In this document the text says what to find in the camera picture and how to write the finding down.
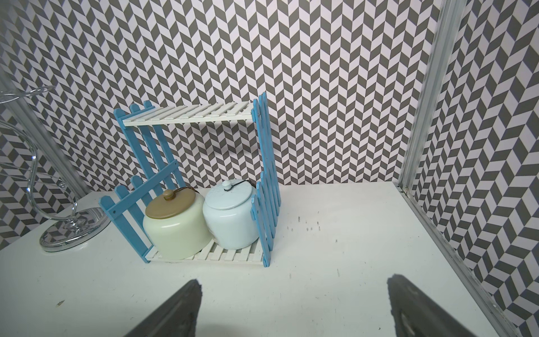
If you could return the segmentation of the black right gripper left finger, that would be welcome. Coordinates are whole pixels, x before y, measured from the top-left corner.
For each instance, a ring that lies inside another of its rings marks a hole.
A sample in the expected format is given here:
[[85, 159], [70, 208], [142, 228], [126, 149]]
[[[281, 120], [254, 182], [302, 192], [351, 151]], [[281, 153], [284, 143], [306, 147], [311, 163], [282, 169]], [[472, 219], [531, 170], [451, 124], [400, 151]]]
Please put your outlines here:
[[192, 279], [126, 336], [195, 336], [202, 285]]

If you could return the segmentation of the blue white wooden shelf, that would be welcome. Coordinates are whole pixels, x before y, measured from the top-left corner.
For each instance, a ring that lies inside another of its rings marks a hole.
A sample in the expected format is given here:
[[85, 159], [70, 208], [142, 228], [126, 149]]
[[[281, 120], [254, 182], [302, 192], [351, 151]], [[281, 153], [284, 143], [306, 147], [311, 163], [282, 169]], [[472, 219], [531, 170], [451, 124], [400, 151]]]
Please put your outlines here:
[[115, 188], [119, 198], [117, 201], [111, 197], [102, 197], [98, 204], [145, 263], [159, 261], [161, 256], [154, 244], [150, 243], [148, 235], [138, 234], [134, 229], [135, 225], [143, 224], [143, 210], [137, 203], [141, 201], [148, 205], [152, 196], [160, 195], [164, 188], [185, 186], [180, 164], [173, 157], [163, 127], [172, 124], [252, 120], [256, 125], [263, 170], [255, 183], [255, 195], [248, 200], [248, 205], [261, 238], [253, 243], [255, 253], [243, 249], [240, 254], [230, 251], [229, 257], [231, 261], [253, 261], [265, 267], [270, 266], [282, 198], [266, 94], [252, 103], [181, 105], [169, 108], [157, 108], [146, 101], [142, 107], [133, 104], [129, 113], [116, 109], [114, 116], [146, 178], [132, 177], [132, 191], [119, 185]]

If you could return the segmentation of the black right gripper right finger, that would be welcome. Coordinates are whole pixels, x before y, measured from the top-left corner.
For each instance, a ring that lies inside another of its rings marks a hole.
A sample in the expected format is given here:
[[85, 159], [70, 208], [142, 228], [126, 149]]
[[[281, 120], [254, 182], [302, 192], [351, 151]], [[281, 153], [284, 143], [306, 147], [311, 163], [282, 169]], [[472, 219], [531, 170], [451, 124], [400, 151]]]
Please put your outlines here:
[[387, 288], [396, 336], [474, 335], [405, 276], [391, 276]]

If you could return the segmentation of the cream canister with tan lid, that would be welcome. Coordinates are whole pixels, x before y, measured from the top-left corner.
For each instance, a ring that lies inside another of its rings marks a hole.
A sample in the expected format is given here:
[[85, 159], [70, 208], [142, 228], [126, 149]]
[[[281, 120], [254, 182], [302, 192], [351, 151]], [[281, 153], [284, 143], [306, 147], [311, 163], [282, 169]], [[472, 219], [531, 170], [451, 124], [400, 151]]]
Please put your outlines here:
[[183, 260], [210, 243], [203, 205], [204, 197], [188, 187], [165, 190], [148, 204], [143, 229], [163, 258]]

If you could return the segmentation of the pale blue ceramic canister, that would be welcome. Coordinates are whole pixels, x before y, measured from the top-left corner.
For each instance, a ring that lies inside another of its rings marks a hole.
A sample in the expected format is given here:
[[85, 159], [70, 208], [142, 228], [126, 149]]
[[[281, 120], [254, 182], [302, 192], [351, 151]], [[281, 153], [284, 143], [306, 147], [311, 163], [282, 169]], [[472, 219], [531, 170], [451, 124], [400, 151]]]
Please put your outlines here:
[[224, 249], [251, 246], [259, 238], [251, 217], [251, 198], [255, 189], [249, 180], [223, 181], [205, 196], [203, 214], [214, 240]]

